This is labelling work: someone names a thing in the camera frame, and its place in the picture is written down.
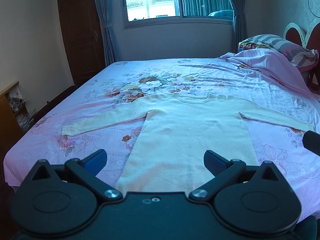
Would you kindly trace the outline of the blue-grey curtain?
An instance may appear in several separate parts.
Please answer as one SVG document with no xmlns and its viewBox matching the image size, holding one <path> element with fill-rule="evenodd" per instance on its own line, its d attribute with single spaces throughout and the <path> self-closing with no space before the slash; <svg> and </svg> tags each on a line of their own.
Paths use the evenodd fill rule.
<svg viewBox="0 0 320 240">
<path fill-rule="evenodd" d="M 112 24 L 112 0 L 94 1 L 100 21 L 105 65 L 109 66 L 120 60 L 119 48 Z"/>
<path fill-rule="evenodd" d="M 233 10 L 232 51 L 238 51 L 238 44 L 247 38 L 246 15 L 244 12 L 246 0 L 229 0 Z"/>
</svg>

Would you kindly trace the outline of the wooden side cabinet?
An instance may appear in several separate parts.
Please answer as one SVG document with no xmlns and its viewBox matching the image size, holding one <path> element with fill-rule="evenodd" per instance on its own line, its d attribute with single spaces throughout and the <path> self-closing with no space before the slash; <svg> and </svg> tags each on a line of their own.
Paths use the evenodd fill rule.
<svg viewBox="0 0 320 240">
<path fill-rule="evenodd" d="M 0 147 L 1 156 L 4 157 L 8 150 L 12 148 L 23 137 L 23 130 L 18 124 L 16 116 L 18 114 L 27 114 L 28 110 L 25 106 L 25 101 L 21 103 L 18 110 L 12 110 L 7 95 L 10 91 L 18 88 L 19 82 L 16 81 L 1 91 L 0 98 Z"/>
</svg>

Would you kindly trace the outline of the pink floral bed sheet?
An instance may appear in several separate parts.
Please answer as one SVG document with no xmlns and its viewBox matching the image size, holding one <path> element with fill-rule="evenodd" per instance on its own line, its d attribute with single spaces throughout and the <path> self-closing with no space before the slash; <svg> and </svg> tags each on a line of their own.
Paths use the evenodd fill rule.
<svg viewBox="0 0 320 240">
<path fill-rule="evenodd" d="M 312 130 L 319 131 L 319 101 L 292 91 L 259 71 L 220 58 L 118 62 L 63 100 L 12 147 L 4 159 L 5 181 L 19 187 L 39 159 L 62 164 L 104 149 L 107 163 L 98 177 L 116 187 L 144 118 L 76 136 L 64 135 L 63 127 L 145 96 L 173 93 L 243 98 L 311 124 Z M 303 147 L 304 131 L 250 119 L 245 120 L 245 125 L 258 164 L 272 161 L 299 197 L 302 218 L 318 217 L 319 157 Z"/>
</svg>

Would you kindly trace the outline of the pink quilt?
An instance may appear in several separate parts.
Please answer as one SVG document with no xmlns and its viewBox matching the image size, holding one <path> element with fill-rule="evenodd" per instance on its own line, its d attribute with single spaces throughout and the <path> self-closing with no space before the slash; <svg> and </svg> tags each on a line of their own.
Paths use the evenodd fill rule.
<svg viewBox="0 0 320 240">
<path fill-rule="evenodd" d="M 288 89 L 308 94 L 319 101 L 319 95 L 313 93 L 306 85 L 299 70 L 281 53 L 270 49 L 250 49 L 237 54 L 226 53 L 220 56 L 229 63 L 239 67 L 259 71 L 263 75 L 279 82 Z"/>
</svg>

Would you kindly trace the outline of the striped floral pillow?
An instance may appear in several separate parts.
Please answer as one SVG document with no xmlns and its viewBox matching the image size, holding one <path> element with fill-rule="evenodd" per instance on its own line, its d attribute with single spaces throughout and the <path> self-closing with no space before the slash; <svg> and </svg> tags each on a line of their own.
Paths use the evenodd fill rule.
<svg viewBox="0 0 320 240">
<path fill-rule="evenodd" d="M 271 49 L 283 54 L 301 73 L 312 70 L 319 62 L 316 49 L 306 49 L 274 34 L 262 34 L 239 42 L 238 52 L 249 49 Z"/>
</svg>

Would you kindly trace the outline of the right blue-grey curtain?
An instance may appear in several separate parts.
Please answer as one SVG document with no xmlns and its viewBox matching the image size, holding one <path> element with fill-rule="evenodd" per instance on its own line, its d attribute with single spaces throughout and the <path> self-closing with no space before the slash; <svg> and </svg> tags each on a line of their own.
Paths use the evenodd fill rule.
<svg viewBox="0 0 320 240">
<path fill-rule="evenodd" d="M 238 44 L 247 38 L 246 15 L 244 12 L 246 0 L 229 0 L 233 10 L 232 51 L 238 51 Z"/>
</svg>

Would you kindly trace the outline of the red white headboard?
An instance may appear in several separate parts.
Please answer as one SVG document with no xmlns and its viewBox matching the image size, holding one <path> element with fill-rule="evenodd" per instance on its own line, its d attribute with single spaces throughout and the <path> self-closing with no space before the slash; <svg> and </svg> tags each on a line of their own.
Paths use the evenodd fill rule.
<svg viewBox="0 0 320 240">
<path fill-rule="evenodd" d="M 319 18 L 312 21 L 306 33 L 297 24 L 289 23 L 284 29 L 283 38 L 306 49 L 319 51 Z M 313 93 L 319 95 L 319 63 L 309 71 L 309 74 L 307 86 Z"/>
</svg>

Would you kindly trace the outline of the left blue-grey curtain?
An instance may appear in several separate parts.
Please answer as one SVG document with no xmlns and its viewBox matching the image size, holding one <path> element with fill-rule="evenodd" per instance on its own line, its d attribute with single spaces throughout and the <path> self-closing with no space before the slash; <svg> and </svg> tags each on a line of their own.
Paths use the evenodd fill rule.
<svg viewBox="0 0 320 240">
<path fill-rule="evenodd" d="M 94 1 L 100 21 L 105 65 L 109 66 L 120 60 L 119 48 L 112 24 L 112 0 Z"/>
</svg>

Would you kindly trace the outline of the dark wooden door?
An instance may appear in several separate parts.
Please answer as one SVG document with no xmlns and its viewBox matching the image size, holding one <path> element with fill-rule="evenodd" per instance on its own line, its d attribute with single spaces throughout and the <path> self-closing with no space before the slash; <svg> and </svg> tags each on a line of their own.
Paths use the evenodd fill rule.
<svg viewBox="0 0 320 240">
<path fill-rule="evenodd" d="M 94 0 L 57 0 L 63 43 L 73 82 L 80 87 L 105 68 Z"/>
</svg>

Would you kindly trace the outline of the cream knit sweater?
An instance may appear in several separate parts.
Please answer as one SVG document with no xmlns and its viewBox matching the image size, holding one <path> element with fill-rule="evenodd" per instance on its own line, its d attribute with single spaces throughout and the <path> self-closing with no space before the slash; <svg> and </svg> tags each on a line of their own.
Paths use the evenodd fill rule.
<svg viewBox="0 0 320 240">
<path fill-rule="evenodd" d="M 191 192 L 212 179 L 203 155 L 212 150 L 248 165 L 258 161 L 245 120 L 309 131 L 312 125 L 231 96 L 154 94 L 63 127 L 76 136 L 144 118 L 116 187 L 121 192 Z"/>
</svg>

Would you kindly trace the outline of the window with frame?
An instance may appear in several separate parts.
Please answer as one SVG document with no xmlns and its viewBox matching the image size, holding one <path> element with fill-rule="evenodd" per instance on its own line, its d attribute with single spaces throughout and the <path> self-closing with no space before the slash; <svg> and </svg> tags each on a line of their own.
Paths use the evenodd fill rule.
<svg viewBox="0 0 320 240">
<path fill-rule="evenodd" d="M 175 23 L 230 24 L 229 0 L 122 0 L 126 28 Z"/>
</svg>

